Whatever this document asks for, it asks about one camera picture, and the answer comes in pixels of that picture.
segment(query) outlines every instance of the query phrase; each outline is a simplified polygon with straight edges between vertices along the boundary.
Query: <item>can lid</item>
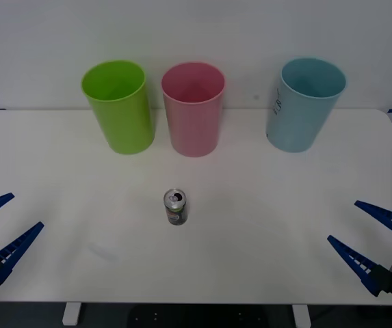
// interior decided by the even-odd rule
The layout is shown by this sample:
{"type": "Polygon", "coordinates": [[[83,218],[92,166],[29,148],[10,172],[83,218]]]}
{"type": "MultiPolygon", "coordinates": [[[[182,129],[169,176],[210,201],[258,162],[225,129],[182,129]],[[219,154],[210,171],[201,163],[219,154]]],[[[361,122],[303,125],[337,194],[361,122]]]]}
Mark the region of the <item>can lid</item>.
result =
{"type": "Polygon", "coordinates": [[[185,193],[180,189],[170,189],[164,195],[164,204],[171,209],[177,210],[182,208],[187,201],[185,193]]]}

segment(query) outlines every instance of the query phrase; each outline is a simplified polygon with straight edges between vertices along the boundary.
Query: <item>pink cup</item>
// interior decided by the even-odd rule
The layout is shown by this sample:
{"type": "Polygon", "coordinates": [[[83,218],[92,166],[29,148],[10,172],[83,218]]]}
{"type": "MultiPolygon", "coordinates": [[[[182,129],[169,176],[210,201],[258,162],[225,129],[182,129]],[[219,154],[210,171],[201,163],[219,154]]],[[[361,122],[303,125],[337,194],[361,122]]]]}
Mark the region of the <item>pink cup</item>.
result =
{"type": "Polygon", "coordinates": [[[200,157],[215,149],[225,84],[223,73],[206,63],[182,63],[165,73],[168,129],[178,153],[200,157]]]}

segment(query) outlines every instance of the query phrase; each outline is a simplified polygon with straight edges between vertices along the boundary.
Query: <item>green cup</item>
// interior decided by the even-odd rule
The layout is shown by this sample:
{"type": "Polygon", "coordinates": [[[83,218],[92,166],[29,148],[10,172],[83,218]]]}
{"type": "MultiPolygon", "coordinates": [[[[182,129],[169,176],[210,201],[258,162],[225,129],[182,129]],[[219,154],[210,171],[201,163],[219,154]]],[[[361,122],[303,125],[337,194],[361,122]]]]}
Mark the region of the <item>green cup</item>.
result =
{"type": "Polygon", "coordinates": [[[114,152],[135,154],[151,145],[154,133],[141,67],[132,61],[107,61],[86,72],[81,89],[114,152]]]}

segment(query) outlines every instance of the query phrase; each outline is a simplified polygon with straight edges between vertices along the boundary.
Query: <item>can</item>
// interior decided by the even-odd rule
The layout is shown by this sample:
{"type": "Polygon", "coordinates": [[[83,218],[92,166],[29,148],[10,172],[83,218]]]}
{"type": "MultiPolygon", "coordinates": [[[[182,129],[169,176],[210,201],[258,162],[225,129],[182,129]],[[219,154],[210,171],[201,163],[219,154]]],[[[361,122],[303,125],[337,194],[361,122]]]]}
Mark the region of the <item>can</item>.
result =
{"type": "Polygon", "coordinates": [[[187,221],[187,196],[180,189],[170,189],[164,195],[164,205],[168,221],[175,226],[180,226],[187,221]]]}

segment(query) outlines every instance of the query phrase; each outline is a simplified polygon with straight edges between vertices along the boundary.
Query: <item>cup rim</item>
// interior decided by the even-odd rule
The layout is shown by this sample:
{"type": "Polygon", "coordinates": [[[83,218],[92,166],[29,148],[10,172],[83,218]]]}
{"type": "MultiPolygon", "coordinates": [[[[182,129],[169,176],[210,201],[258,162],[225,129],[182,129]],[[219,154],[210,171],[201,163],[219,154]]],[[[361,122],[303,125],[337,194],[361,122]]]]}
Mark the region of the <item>cup rim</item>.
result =
{"type": "Polygon", "coordinates": [[[103,62],[101,62],[101,63],[99,63],[99,64],[97,64],[97,65],[91,67],[91,68],[90,68],[89,70],[87,70],[86,73],[83,75],[83,77],[81,78],[81,82],[80,82],[80,87],[81,87],[81,91],[83,92],[83,94],[84,94],[87,98],[92,99],[93,101],[99,101],[99,102],[101,102],[101,103],[113,103],[113,102],[116,102],[116,101],[120,101],[120,100],[124,100],[124,99],[130,98],[130,97],[134,96],[135,94],[137,94],[145,85],[146,85],[146,73],[145,73],[145,71],[142,69],[141,65],[139,65],[138,63],[135,63],[134,61],[125,60],[125,59],[107,60],[107,61],[103,61],[103,62]],[[97,98],[91,97],[91,96],[90,96],[89,94],[87,94],[87,93],[85,92],[85,90],[83,89],[83,81],[85,80],[86,75],[88,75],[89,72],[91,72],[92,70],[94,70],[95,68],[97,68],[97,67],[99,67],[99,66],[102,66],[102,65],[105,65],[105,64],[111,64],[111,63],[126,63],[126,64],[132,64],[132,65],[138,67],[138,68],[141,70],[142,75],[143,75],[143,77],[144,77],[143,80],[142,80],[142,83],[141,83],[140,87],[137,88],[137,89],[136,89],[134,92],[132,92],[131,94],[128,94],[127,96],[122,97],[122,98],[117,98],[117,99],[112,99],[112,100],[103,100],[103,99],[97,99],[97,98]]]}
{"type": "Polygon", "coordinates": [[[217,98],[219,98],[219,97],[221,97],[223,95],[223,92],[226,89],[226,77],[224,76],[223,72],[219,68],[215,67],[214,65],[208,64],[208,63],[206,63],[204,61],[184,61],[184,62],[176,64],[176,65],[170,67],[169,69],[167,69],[167,71],[164,73],[164,75],[162,76],[162,79],[161,79],[161,89],[162,89],[162,94],[164,96],[166,96],[170,100],[173,100],[176,103],[183,104],[183,105],[201,105],[201,104],[209,103],[210,101],[215,100],[215,99],[217,99],[217,98]],[[176,67],[182,66],[182,65],[188,65],[188,64],[203,64],[203,65],[210,66],[210,67],[214,68],[215,70],[217,70],[222,75],[222,78],[223,78],[223,88],[222,88],[222,90],[220,92],[218,92],[214,97],[212,97],[212,98],[210,98],[208,100],[199,101],[199,102],[185,102],[185,101],[177,100],[177,99],[171,97],[170,95],[168,95],[164,91],[164,87],[163,87],[164,77],[173,68],[176,68],[176,67]]]}
{"type": "Polygon", "coordinates": [[[331,98],[336,98],[336,97],[340,96],[340,95],[343,93],[343,91],[345,91],[346,86],[348,85],[348,80],[346,79],[345,73],[343,73],[343,71],[342,71],[336,64],[334,64],[334,63],[332,63],[332,62],[330,62],[330,61],[328,61],[328,60],[325,60],[325,59],[323,59],[323,58],[319,58],[319,57],[297,57],[297,58],[290,59],[287,63],[285,63],[285,64],[283,65],[283,68],[280,70],[280,79],[281,79],[281,81],[283,82],[283,84],[284,84],[286,87],[288,87],[288,88],[289,88],[292,92],[294,92],[295,94],[298,94],[298,95],[300,95],[300,96],[302,96],[302,97],[305,97],[305,98],[309,98],[309,99],[319,99],[319,100],[331,99],[331,98]],[[288,64],[292,63],[292,62],[295,62],[296,60],[301,60],[301,59],[314,59],[314,60],[318,60],[318,61],[320,61],[320,62],[324,62],[325,64],[328,64],[328,65],[330,65],[330,66],[335,67],[335,68],[341,73],[341,75],[343,76],[343,78],[345,79],[345,85],[343,86],[343,89],[342,89],[340,92],[338,92],[338,93],[336,93],[336,94],[334,94],[334,95],[332,95],[332,96],[329,96],[329,97],[314,97],[314,96],[307,96],[306,94],[301,94],[300,92],[298,92],[298,91],[296,91],[295,89],[293,89],[292,87],[290,87],[290,86],[287,84],[287,82],[284,81],[284,77],[283,77],[283,70],[284,70],[284,67],[287,66],[288,64]]]}

